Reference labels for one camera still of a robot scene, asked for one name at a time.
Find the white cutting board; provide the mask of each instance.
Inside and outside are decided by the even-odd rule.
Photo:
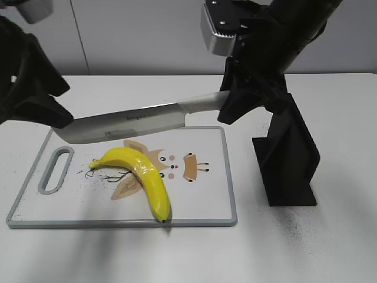
[[[72,147],[74,151],[67,174],[58,191],[43,195],[38,185],[53,152],[62,146]],[[93,159],[101,158],[109,149],[123,146],[124,140],[67,144],[50,133],[9,213],[8,225],[12,228],[161,226],[151,214],[143,189],[113,199],[118,186],[132,177],[129,173],[120,178],[119,172],[127,170],[104,168],[87,173]],[[232,226],[236,223],[222,128],[186,127],[128,139],[126,146],[156,157],[153,162],[164,175],[173,212],[167,226]],[[192,162],[185,162],[184,157],[189,153],[195,155],[197,164],[204,164],[193,167]]]

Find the black base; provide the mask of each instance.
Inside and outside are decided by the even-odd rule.
[[[253,144],[270,206],[317,205],[309,183],[319,152],[295,102]]]

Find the gray wall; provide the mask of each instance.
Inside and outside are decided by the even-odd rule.
[[[203,0],[72,0],[90,73],[222,73],[224,58],[209,54],[201,38],[202,3]],[[28,29],[37,35],[64,74],[86,74],[70,2],[56,0],[54,4],[51,18]],[[289,72],[377,72],[376,12],[376,0],[343,0],[325,33],[305,49]],[[15,21],[26,27],[19,18]]]
[[[88,73],[69,0],[54,0],[54,13],[35,25],[27,24],[13,7],[0,9],[0,15],[17,23],[25,32],[34,34],[47,57],[61,73]]]

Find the table surface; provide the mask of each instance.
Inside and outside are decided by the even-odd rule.
[[[377,80],[373,74],[288,75],[321,153],[316,207],[271,208],[251,142],[262,108],[234,125],[215,111],[188,126],[226,132],[239,222],[232,228],[12,230],[5,218],[49,128],[0,126],[1,282],[376,282]],[[67,76],[59,98],[76,117],[217,91],[221,76]]]

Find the banana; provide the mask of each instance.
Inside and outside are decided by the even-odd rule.
[[[143,185],[147,193],[150,208],[158,221],[165,223],[170,213],[170,201],[160,172],[151,160],[129,147],[110,149],[100,160],[89,164],[90,169],[103,166],[124,167],[131,170]]]

